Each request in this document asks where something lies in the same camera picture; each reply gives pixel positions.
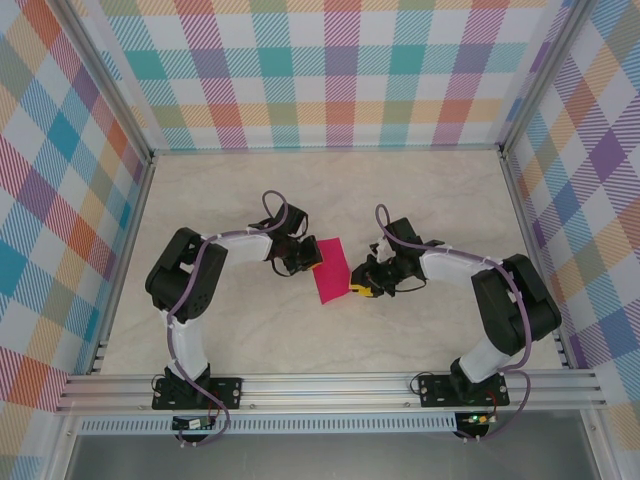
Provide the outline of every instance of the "pink foam block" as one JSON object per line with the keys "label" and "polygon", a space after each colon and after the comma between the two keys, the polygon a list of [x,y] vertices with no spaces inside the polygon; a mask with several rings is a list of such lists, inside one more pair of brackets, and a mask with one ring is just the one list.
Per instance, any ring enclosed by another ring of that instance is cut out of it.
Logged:
{"label": "pink foam block", "polygon": [[351,270],[344,256],[339,238],[319,240],[318,248],[322,252],[322,264],[313,269],[320,302],[325,303],[349,293]]}

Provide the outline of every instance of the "yellow object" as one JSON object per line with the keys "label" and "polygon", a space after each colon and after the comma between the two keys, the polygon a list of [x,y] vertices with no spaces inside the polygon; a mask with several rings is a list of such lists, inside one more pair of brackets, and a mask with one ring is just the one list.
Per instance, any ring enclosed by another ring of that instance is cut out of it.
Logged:
{"label": "yellow object", "polygon": [[371,287],[363,287],[362,285],[349,285],[349,289],[352,292],[356,292],[363,297],[373,297],[373,293],[371,293]]}

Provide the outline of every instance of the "beige marble surface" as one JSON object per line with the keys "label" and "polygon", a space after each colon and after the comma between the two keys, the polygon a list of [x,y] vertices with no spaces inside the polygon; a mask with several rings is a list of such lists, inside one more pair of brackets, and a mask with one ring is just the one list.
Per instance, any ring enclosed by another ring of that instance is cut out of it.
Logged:
{"label": "beige marble surface", "polygon": [[[160,158],[109,339],[103,374],[161,372],[165,332],[144,280],[176,229],[243,228],[265,218],[277,189],[309,213],[309,233],[339,236],[351,268],[380,235],[386,203],[423,240],[493,257],[525,252],[495,152],[253,153]],[[223,271],[205,313],[212,372],[448,370],[480,338],[471,291],[432,282],[420,292],[322,306],[313,275],[277,277],[268,263]],[[528,368],[559,368],[550,337]]]}

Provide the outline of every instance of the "plaid backdrop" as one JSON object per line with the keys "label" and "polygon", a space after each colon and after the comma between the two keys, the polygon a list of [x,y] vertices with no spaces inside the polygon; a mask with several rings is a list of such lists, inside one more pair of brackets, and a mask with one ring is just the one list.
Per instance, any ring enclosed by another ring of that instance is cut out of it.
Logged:
{"label": "plaid backdrop", "polygon": [[601,0],[512,156],[581,367],[640,470],[640,0]]}
{"label": "plaid backdrop", "polygon": [[0,479],[35,477],[51,447],[141,171],[44,0],[0,0]]}
{"label": "plaid backdrop", "polygon": [[174,150],[493,144],[539,65],[525,52],[564,18],[538,41],[543,14],[571,3],[100,0],[90,18],[98,0],[74,2],[150,142]]}

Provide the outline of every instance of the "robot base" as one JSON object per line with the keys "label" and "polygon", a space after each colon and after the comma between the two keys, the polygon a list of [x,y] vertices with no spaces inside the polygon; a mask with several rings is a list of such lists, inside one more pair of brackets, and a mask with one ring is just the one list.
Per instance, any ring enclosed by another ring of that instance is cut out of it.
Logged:
{"label": "robot base", "polygon": [[[241,378],[212,378],[209,376],[209,367],[207,367],[195,382],[221,400],[229,410],[240,408]],[[164,377],[156,380],[153,390],[151,402],[153,410],[207,410],[211,406],[208,398],[175,375],[169,368],[165,368]]]}
{"label": "robot base", "polygon": [[422,407],[504,407],[509,405],[509,392],[503,375],[493,375],[482,382],[482,388],[469,395],[466,402],[451,384],[450,375],[420,375],[418,392]]}

